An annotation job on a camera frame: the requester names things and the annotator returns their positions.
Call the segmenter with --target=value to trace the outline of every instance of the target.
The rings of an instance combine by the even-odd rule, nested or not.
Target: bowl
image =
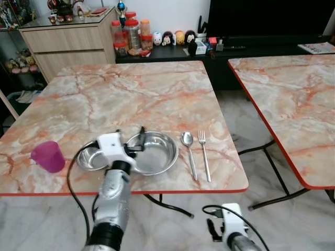
[[[162,132],[146,132],[144,152],[137,152],[137,168],[133,171],[142,175],[156,175],[170,169],[178,158],[177,143]],[[129,147],[138,144],[138,134],[128,140]]]
[[[95,171],[108,166],[107,160],[102,154],[102,150],[96,147],[88,147],[80,151],[76,161],[79,167],[85,171]]]

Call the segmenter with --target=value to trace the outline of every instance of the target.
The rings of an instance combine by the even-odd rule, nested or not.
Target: spoon
[[[192,156],[192,151],[191,151],[191,148],[190,148],[191,145],[193,144],[193,136],[192,136],[192,134],[190,132],[183,132],[183,134],[182,134],[182,142],[188,148],[189,161],[191,163],[192,175],[193,175],[194,180],[197,180],[197,172],[195,170],[195,165],[194,165],[194,160],[193,160],[193,156]]]

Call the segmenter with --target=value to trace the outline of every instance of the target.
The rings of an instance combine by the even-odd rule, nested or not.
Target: cup
[[[57,173],[65,166],[63,154],[54,141],[46,141],[32,150],[30,157],[50,173]]]
[[[72,22],[72,20],[73,20],[72,15],[66,15],[65,18],[68,22]]]
[[[54,16],[50,16],[50,17],[48,17],[48,19],[53,25],[56,24],[56,18]]]
[[[57,16],[58,22],[64,22],[64,16]]]

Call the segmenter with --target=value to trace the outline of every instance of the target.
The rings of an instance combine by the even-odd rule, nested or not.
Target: black tv stand
[[[244,50],[227,50],[215,52],[215,58],[211,59],[207,55],[187,56],[183,51],[187,46],[154,46],[148,58],[139,56],[128,56],[116,59],[117,64],[123,63],[145,63],[145,62],[169,62],[169,61],[191,61],[201,60],[206,68],[208,77],[213,89],[232,90],[240,89],[240,84],[236,80],[227,62],[235,58],[252,58],[259,56],[283,56],[283,55],[306,55],[307,51],[295,45],[270,45],[270,46],[249,46]]]

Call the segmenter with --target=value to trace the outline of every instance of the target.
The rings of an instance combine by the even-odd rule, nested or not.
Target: metal fork
[[[206,143],[205,131],[198,132],[198,139],[199,139],[199,143],[203,146],[207,181],[211,182],[209,168],[208,168],[208,161],[207,161],[207,156],[206,156],[206,150],[205,150],[205,143]]]

